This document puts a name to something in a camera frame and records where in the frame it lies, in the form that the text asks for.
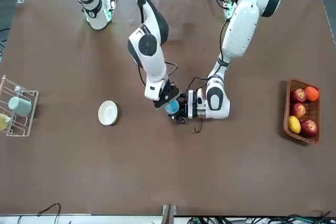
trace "wicker basket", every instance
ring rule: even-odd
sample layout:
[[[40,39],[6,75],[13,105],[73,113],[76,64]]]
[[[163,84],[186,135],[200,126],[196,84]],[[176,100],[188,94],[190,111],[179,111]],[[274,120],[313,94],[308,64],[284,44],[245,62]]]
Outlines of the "wicker basket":
[[[314,102],[309,102],[307,100],[307,102],[303,103],[304,107],[306,108],[306,114],[299,119],[300,122],[306,120],[306,119],[310,119],[312,121],[314,121],[314,123],[317,125],[318,127],[318,132],[315,136],[313,137],[303,137],[299,134],[295,134],[293,132],[291,132],[288,129],[288,119],[290,116],[290,108],[293,105],[293,103],[290,101],[290,96],[292,91],[294,91],[295,89],[305,89],[308,86],[312,86],[314,88],[316,88],[317,90],[319,90],[317,87],[307,84],[305,82],[299,81],[297,79],[291,78],[288,82],[287,85],[287,95],[286,95],[286,107],[285,107],[285,118],[284,118],[284,127],[283,129],[285,130],[285,132],[296,138],[299,140],[302,140],[304,142],[307,142],[309,144],[317,144],[320,141],[320,98],[318,98],[318,100],[314,101]]]

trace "brown table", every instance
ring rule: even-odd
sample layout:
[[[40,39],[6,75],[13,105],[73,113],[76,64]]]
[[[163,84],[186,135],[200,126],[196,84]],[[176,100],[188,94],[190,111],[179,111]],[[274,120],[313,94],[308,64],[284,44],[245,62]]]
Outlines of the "brown table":
[[[163,46],[182,90],[219,52],[222,10],[213,0],[153,0],[170,26]],[[336,214],[336,49],[322,1],[282,0],[261,18],[246,54],[231,62],[225,120],[172,123],[144,97],[127,38],[140,15],[120,0],[115,23],[95,31],[77,0],[25,0],[17,8],[1,74],[41,93],[30,137],[0,139],[0,213],[156,215]],[[321,90],[321,142],[283,131],[286,84]],[[118,104],[102,126],[101,102]]]

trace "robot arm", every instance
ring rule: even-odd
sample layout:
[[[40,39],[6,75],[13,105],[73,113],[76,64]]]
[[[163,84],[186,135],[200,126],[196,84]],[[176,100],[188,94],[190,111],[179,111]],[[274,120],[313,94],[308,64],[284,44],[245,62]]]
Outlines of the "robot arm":
[[[224,91],[224,75],[230,61],[243,56],[255,32],[259,16],[270,17],[280,0],[231,0],[236,3],[227,27],[222,50],[207,78],[206,93],[198,89],[188,93],[188,117],[223,119],[228,117],[230,101]]]
[[[128,50],[134,62],[146,72],[145,97],[160,108],[179,96],[170,82],[161,45],[168,38],[168,24],[150,0],[137,0],[141,25],[131,34]]]

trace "blue cup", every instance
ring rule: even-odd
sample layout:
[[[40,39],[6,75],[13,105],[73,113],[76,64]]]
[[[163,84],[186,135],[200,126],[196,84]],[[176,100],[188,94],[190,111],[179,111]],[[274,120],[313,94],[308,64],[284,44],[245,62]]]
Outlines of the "blue cup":
[[[19,97],[12,97],[8,102],[8,107],[13,110],[15,114],[27,116],[31,111],[32,103]]]
[[[178,109],[180,108],[179,102],[177,100],[173,100],[171,101],[166,107],[166,112],[168,114],[174,114],[178,111]]]

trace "orange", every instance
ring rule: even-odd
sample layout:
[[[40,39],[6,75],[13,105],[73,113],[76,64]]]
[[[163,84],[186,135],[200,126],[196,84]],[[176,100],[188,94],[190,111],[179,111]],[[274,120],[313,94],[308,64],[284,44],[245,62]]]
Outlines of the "orange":
[[[316,88],[313,88],[311,86],[306,87],[305,92],[307,94],[307,99],[311,102],[316,101],[319,98],[319,91]]]

